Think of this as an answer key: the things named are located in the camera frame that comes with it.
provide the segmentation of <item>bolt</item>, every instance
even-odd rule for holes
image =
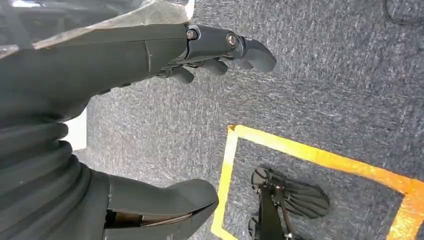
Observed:
[[[232,48],[235,49],[237,46],[237,37],[234,33],[230,32],[227,34],[226,36],[226,40],[228,42],[228,45]]]
[[[195,30],[188,30],[187,31],[187,39],[188,40],[195,40],[198,38],[198,33]]]

